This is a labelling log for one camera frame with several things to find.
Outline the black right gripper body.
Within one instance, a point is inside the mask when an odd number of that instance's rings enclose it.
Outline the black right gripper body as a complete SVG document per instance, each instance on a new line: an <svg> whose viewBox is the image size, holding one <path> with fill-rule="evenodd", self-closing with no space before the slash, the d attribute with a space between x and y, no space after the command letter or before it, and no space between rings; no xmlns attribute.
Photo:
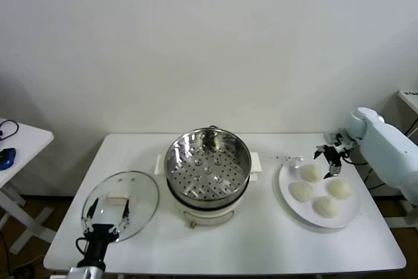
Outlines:
<svg viewBox="0 0 418 279"><path fill-rule="evenodd" d="M326 160L328 162L340 162L341 155L334 146L326 145Z"/></svg>

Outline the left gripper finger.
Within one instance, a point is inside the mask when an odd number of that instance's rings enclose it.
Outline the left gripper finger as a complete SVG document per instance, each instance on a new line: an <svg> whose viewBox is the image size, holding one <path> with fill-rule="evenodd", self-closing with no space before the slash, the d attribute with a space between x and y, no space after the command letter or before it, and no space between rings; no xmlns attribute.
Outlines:
<svg viewBox="0 0 418 279"><path fill-rule="evenodd" d="M92 219L97 208L97 204L99 199L96 198L91 206L88 208L87 212L82 216L82 225L83 225L83 233L90 233L93 231L93 223Z"/></svg>
<svg viewBox="0 0 418 279"><path fill-rule="evenodd" d="M111 230L113 234L119 234L122 230L125 230L127 226L130 224L130 210L129 210L129 200L127 199L125 202L125 206L123 208L121 220L117 223Z"/></svg>

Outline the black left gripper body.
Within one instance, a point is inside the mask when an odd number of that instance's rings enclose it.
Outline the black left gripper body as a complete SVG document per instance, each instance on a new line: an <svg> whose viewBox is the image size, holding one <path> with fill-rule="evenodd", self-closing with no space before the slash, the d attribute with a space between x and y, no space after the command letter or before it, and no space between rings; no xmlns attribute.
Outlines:
<svg viewBox="0 0 418 279"><path fill-rule="evenodd" d="M112 224L94 223L84 231L84 236L77 238L77 249L83 259L77 267L97 267L105 271L104 263L107 247L118 240L118 231Z"/></svg>

